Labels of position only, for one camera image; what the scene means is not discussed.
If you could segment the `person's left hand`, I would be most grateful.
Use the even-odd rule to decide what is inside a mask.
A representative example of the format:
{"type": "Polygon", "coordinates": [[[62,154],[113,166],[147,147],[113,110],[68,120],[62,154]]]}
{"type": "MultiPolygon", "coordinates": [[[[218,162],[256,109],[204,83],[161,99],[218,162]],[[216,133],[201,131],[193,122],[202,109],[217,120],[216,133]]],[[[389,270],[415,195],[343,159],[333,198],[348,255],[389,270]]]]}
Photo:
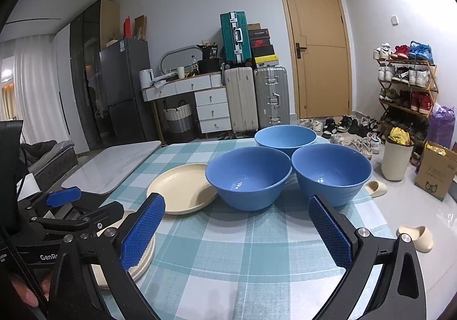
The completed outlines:
{"type": "MultiPolygon", "coordinates": [[[[47,273],[41,282],[41,290],[46,300],[49,300],[51,277],[52,273],[47,273]]],[[[25,282],[17,275],[12,275],[9,278],[23,302],[32,308],[37,308],[39,305],[38,299],[36,295],[34,295],[34,293],[26,286],[25,282]]]]}

